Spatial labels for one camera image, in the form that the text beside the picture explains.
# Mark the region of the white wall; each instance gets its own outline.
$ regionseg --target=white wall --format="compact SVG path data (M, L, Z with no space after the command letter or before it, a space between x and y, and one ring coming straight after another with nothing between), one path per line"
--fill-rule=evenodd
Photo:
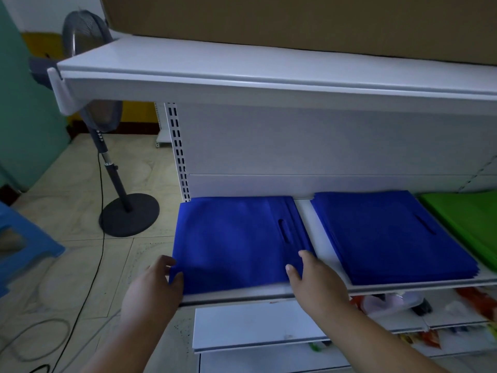
M87 9L104 18L100 0L2 0L21 32L61 33L64 18Z

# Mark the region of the cardboard box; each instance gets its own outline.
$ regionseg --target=cardboard box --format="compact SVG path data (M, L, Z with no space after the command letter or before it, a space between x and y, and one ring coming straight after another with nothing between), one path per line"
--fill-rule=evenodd
M134 35L497 64L497 0L101 1Z

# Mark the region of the floor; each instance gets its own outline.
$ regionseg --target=floor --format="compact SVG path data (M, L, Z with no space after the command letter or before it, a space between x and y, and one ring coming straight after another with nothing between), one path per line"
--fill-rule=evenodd
M152 194L159 201L160 215L153 226L133 238L105 237L100 270L56 372L78 371L102 347L119 322L118 315L112 316L120 309L130 282L159 254L172 253L181 197L171 147L156 148L156 137L148 135L107 135L105 139L113 161L120 166L125 188ZM97 223L101 207L97 165L90 136L78 135L14 204L67 251L58 259L47 257L33 264L9 285L10 293L0 298L0 346L28 326L42 322L2 353L0 371L28 373L41 364L53 366L62 352L102 249L103 234ZM101 166L107 204L116 194ZM165 366L168 373L197 370L196 357L189 348L193 316L191 308L177 312L147 365L147 373L163 372ZM438 362L451 372L471 373L493 371L496 360L496 355L479 355Z

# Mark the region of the yellow wall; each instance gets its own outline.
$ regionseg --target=yellow wall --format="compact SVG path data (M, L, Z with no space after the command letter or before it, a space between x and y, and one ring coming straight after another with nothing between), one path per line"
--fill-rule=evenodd
M60 60L64 58L62 37L55 33L21 33L33 56ZM68 121L81 120L78 114L68 117ZM122 122L157 123L157 114L153 102L123 102Z

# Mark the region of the blue plastic stool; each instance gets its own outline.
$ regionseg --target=blue plastic stool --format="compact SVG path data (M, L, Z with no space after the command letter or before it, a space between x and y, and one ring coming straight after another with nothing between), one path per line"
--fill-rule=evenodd
M65 251L62 245L35 224L0 201L0 232L8 228L22 235L26 247L0 261L0 297L9 293L6 284L16 272L25 268L34 259L41 255L58 257Z

